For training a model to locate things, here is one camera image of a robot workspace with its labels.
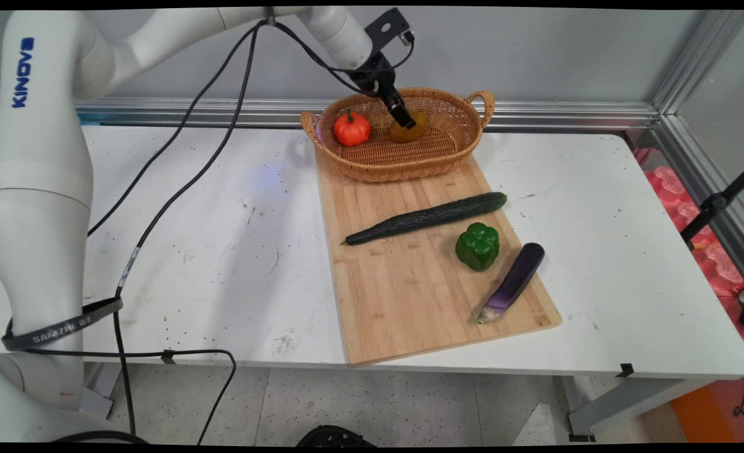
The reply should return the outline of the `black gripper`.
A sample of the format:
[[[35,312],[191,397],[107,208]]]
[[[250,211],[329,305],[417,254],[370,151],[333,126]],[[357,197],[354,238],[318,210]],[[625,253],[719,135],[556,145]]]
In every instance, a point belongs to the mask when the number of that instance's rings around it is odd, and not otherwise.
[[[398,126],[406,130],[416,127],[416,121],[395,88],[395,69],[382,53],[375,53],[360,68],[350,71],[349,79],[359,92],[381,98]]]

